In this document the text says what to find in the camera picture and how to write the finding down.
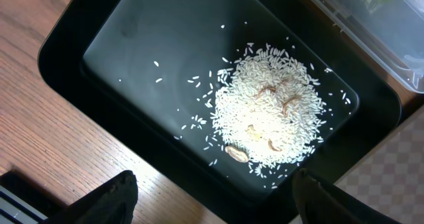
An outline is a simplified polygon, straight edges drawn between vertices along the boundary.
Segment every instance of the wooden surface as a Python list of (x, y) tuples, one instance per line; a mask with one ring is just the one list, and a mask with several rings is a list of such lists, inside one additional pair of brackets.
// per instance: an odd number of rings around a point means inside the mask
[[(69, 204), (129, 169), (139, 192), (133, 223), (221, 223), (42, 81), (38, 49), (69, 1), (0, 0), (0, 174), (18, 170)], [(387, 81), (405, 106), (422, 104)]]

